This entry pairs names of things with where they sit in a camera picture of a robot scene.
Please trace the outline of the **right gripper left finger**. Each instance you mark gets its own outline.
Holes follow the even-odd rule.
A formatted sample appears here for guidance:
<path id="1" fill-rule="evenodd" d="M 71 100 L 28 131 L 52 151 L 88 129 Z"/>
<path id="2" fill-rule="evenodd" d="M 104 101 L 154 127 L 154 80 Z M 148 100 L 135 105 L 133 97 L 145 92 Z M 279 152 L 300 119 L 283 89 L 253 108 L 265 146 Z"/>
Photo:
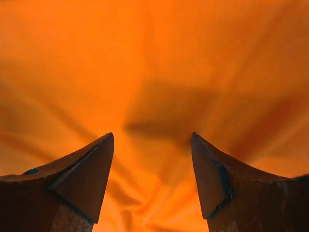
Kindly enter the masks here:
<path id="1" fill-rule="evenodd" d="M 107 133 L 23 174 L 0 178 L 3 232 L 90 232 L 98 223 L 114 153 Z"/>

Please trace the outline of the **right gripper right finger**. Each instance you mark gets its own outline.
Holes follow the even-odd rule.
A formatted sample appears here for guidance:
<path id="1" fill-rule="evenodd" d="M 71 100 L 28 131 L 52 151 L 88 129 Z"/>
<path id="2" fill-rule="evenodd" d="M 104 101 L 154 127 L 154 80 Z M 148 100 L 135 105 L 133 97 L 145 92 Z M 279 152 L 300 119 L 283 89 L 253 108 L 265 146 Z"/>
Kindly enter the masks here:
<path id="1" fill-rule="evenodd" d="M 211 232 L 306 232 L 309 177 L 270 174 L 220 151 L 197 133 L 192 161 L 203 218 Z"/>

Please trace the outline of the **orange t shirt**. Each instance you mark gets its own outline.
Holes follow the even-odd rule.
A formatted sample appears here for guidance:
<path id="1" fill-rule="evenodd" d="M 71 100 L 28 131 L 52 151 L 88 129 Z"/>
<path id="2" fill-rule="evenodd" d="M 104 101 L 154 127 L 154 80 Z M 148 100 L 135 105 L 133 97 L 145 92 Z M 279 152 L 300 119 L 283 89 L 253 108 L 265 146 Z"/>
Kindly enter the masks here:
<path id="1" fill-rule="evenodd" d="M 307 174 L 308 1 L 1 1 L 1 175 L 109 132 L 96 232 L 207 231 L 193 132 L 263 171 Z"/>

